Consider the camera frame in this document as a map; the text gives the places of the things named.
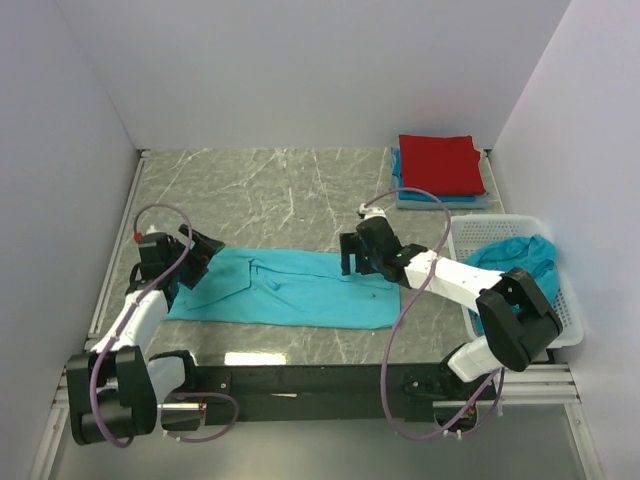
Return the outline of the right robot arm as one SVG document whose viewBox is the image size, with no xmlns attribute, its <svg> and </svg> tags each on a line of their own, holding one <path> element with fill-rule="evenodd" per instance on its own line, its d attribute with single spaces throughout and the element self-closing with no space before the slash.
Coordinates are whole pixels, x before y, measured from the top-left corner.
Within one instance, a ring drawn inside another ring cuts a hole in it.
<svg viewBox="0 0 640 480">
<path fill-rule="evenodd" d="M 391 283 L 453 301 L 479 316 L 484 334 L 444 361 L 439 387 L 460 399 L 474 380 L 500 368 L 524 371 L 563 332 L 563 324 L 524 269 L 485 270 L 403 245 L 384 216 L 369 216 L 339 236 L 344 275 L 380 274 Z"/>
</svg>

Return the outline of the teal t-shirt in basket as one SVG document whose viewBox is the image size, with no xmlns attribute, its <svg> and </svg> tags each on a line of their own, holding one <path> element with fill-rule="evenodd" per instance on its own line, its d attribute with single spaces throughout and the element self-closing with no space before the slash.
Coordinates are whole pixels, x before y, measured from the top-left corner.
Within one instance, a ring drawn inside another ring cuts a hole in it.
<svg viewBox="0 0 640 480">
<path fill-rule="evenodd" d="M 484 246 L 464 263 L 485 270 L 507 272 L 518 267 L 531 274 L 551 305 L 560 289 L 555 246 L 540 235 L 512 237 Z"/>
</svg>

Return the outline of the red folded t-shirt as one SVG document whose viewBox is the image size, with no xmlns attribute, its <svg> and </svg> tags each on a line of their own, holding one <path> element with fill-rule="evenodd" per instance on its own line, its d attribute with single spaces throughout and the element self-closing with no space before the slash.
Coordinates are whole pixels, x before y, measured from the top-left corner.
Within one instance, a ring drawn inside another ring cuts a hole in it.
<svg viewBox="0 0 640 480">
<path fill-rule="evenodd" d="M 480 196 L 486 192 L 480 152 L 471 136 L 399 136 L 401 178 L 405 187 L 437 196 Z"/>
</svg>

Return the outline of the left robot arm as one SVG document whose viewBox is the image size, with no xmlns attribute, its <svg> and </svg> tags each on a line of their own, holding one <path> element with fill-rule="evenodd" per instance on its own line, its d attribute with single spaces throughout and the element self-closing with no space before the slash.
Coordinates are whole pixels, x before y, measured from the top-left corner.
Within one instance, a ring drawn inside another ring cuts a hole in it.
<svg viewBox="0 0 640 480">
<path fill-rule="evenodd" d="M 126 447 L 153 432 L 157 405 L 168 395 L 186 402 L 199 392 L 188 351 L 144 356 L 180 288 L 194 288 L 225 247 L 187 225 L 179 232 L 184 241 L 155 228 L 135 235 L 139 260 L 121 312 L 100 341 L 67 362 L 71 431 L 79 445 L 113 440 Z"/>
</svg>

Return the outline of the black base beam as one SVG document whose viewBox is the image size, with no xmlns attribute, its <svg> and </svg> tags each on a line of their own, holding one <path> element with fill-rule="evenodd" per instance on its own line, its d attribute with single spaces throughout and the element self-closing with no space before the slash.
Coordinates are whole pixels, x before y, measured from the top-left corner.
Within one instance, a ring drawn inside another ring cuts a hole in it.
<svg viewBox="0 0 640 480">
<path fill-rule="evenodd" d="M 168 397 L 160 421 L 168 431 L 226 426 L 232 420 L 364 420 L 383 417 L 380 387 L 391 413 L 408 422 L 433 422 L 474 393 L 496 396 L 480 379 L 464 383 L 437 363 L 370 365 L 199 366 L 192 384 Z"/>
</svg>

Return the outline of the light blue t-shirt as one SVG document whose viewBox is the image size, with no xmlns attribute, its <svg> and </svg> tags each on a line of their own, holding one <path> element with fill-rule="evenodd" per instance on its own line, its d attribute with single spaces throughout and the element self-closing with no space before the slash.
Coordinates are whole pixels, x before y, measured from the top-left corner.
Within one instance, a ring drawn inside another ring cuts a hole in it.
<svg viewBox="0 0 640 480">
<path fill-rule="evenodd" d="M 225 248 L 196 287 L 179 288 L 167 318 L 375 330 L 393 325 L 400 288 L 379 274 L 341 274 L 337 253 Z"/>
</svg>

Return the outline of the white plastic basket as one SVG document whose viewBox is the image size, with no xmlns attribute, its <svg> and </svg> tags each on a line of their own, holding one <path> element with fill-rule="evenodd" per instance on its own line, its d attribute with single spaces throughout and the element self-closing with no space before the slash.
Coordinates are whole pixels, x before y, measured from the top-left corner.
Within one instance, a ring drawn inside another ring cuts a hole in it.
<svg viewBox="0 0 640 480">
<path fill-rule="evenodd" d="M 471 214 L 454 216 L 448 237 L 450 258 L 462 262 L 478 249 L 512 237 L 531 237 L 540 235 L 550 241 L 548 229 L 538 219 L 530 216 L 513 214 Z M 579 344 L 584 332 L 577 315 L 574 299 L 566 287 L 568 283 L 559 264 L 557 254 L 556 265 L 560 279 L 560 289 L 552 305 L 563 325 L 561 334 L 550 344 L 552 349 L 575 346 Z"/>
</svg>

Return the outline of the grey-blue folded t-shirt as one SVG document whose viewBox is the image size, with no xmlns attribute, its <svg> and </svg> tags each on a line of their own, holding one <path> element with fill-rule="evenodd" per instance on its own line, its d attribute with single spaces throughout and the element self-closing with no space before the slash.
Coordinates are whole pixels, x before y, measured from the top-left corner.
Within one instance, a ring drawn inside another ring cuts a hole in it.
<svg viewBox="0 0 640 480">
<path fill-rule="evenodd" d="M 401 174 L 400 150 L 392 148 L 390 150 L 391 163 L 391 188 L 404 186 Z M 489 200 L 487 194 L 479 196 L 439 196 L 439 199 L 449 210 L 474 210 L 487 209 Z M 401 210 L 439 210 L 437 202 L 432 198 L 420 193 L 401 191 L 395 193 L 395 205 Z"/>
</svg>

